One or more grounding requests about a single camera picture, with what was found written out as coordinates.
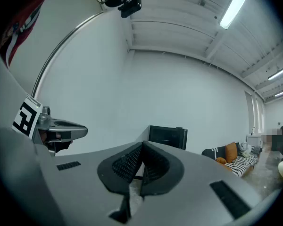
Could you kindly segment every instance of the black cabinet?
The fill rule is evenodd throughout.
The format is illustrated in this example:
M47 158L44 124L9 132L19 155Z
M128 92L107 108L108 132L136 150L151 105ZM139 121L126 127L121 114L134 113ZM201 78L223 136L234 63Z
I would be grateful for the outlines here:
M185 150L188 130L181 127L170 128L150 126L149 141L170 145Z

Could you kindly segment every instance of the white ceiling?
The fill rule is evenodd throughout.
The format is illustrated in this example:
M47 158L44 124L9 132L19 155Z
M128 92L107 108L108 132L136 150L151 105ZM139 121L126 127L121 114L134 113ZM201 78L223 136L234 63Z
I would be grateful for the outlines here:
M130 49L200 59L227 70L270 100L283 90L283 27L264 0L246 0L228 30L220 19L231 0L142 0L128 19Z

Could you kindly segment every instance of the sofa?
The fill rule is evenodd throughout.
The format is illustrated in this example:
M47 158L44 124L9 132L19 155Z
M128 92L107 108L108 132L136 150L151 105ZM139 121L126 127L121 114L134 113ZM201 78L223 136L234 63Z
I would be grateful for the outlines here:
M215 160L238 177L243 177L250 173L258 162L260 154L250 154L251 156L248 158L243 157L239 150L239 143L235 142L221 147L205 149L201 153L201 155Z

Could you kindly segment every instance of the striped blanket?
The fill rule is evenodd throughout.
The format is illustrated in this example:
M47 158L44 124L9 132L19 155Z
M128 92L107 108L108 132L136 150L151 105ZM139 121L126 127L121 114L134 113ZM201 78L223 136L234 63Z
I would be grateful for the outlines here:
M251 155L248 158L237 156L231 163L225 165L233 170L233 174L241 177L250 166L255 165L257 162L258 156L256 155Z

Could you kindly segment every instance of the concrete floor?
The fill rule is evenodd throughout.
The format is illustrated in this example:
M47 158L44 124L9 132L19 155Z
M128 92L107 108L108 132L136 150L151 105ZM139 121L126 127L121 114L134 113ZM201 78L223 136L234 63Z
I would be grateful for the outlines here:
M259 162L253 171L244 176L248 182L265 199L274 190L283 187L283 178L278 172L278 164L283 156L279 151L271 151L271 145L263 144Z

